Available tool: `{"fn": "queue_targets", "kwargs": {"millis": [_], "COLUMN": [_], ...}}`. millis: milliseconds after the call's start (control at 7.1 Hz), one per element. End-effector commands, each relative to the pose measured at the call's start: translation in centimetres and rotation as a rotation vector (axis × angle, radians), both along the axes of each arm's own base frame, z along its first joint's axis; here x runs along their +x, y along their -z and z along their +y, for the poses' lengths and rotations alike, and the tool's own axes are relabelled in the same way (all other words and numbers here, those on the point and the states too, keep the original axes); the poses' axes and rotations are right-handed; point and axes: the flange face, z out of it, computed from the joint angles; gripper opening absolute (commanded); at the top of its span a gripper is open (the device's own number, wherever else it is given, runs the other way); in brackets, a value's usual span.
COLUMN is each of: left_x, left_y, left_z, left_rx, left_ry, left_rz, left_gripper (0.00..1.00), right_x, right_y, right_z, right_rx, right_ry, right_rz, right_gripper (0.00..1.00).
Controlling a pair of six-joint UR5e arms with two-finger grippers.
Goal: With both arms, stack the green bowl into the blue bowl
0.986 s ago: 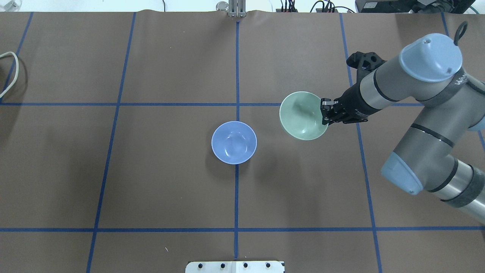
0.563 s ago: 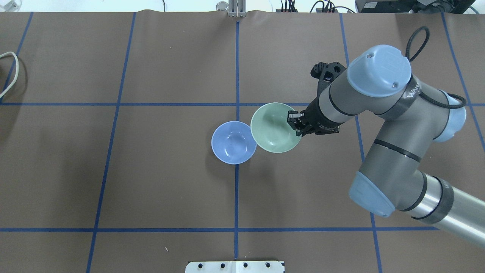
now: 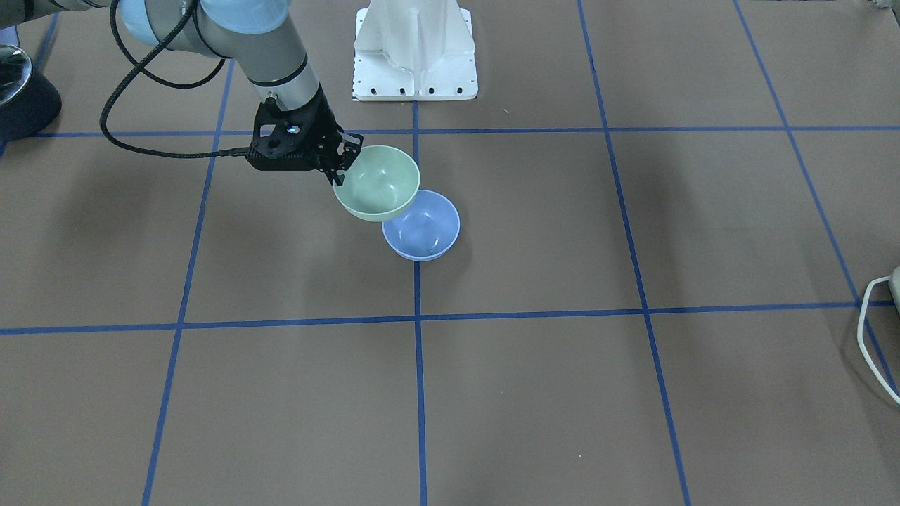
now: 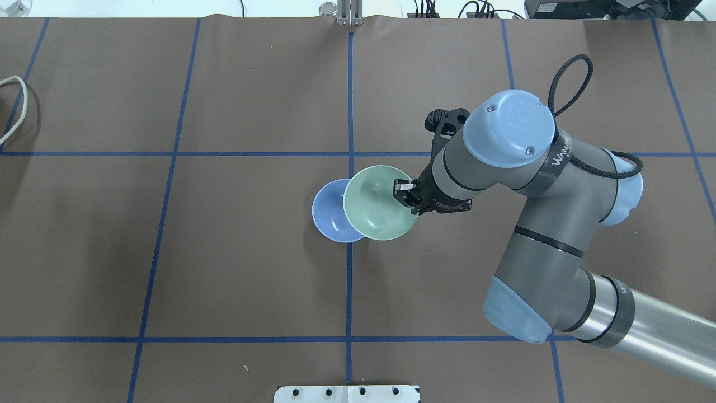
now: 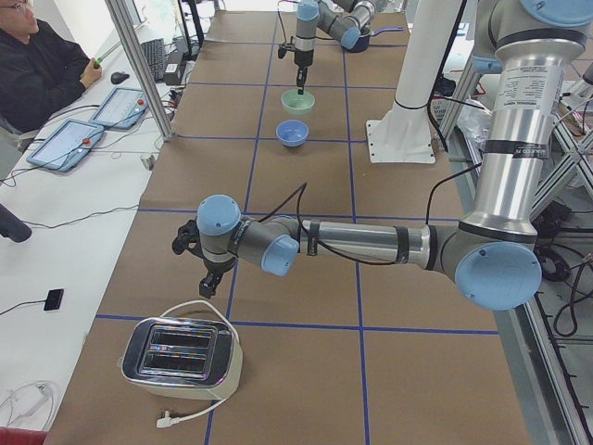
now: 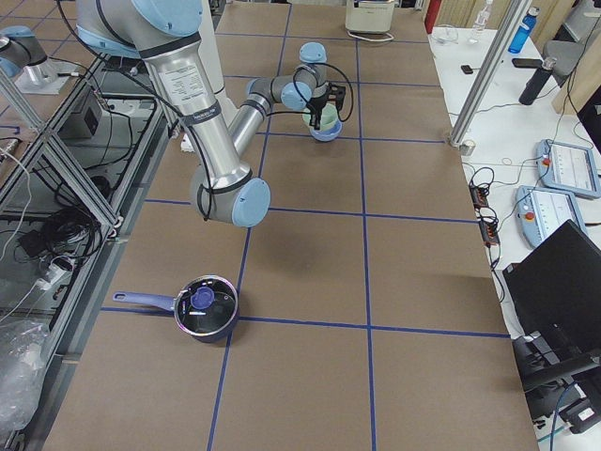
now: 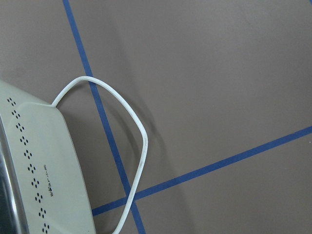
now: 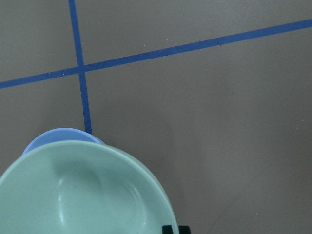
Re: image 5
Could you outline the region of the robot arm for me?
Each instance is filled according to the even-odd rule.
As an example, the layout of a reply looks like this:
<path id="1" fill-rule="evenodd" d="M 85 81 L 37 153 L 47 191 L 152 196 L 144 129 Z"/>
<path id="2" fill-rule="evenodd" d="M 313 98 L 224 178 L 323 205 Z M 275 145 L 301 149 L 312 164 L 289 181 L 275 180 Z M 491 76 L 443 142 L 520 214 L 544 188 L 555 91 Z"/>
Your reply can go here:
<path id="1" fill-rule="evenodd" d="M 418 229 L 245 216 L 225 195 L 196 215 L 197 248 L 212 296 L 237 260 L 288 273 L 299 253 L 320 252 L 373 266 L 413 263 L 450 278 L 461 294 L 492 311 L 526 303 L 541 267 L 531 212 L 561 96 L 565 66 L 581 55 L 592 20 L 588 1 L 482 1 L 465 75 L 499 77 L 471 208 L 453 227 Z"/>
<path id="2" fill-rule="evenodd" d="M 304 95 L 308 69 L 313 63 L 317 30 L 325 32 L 343 48 L 351 49 L 362 29 L 380 12 L 377 1 L 334 1 L 344 13 L 334 12 L 325 1 L 299 1 L 296 9 L 296 35 L 292 41 L 297 65 L 296 90 Z"/>

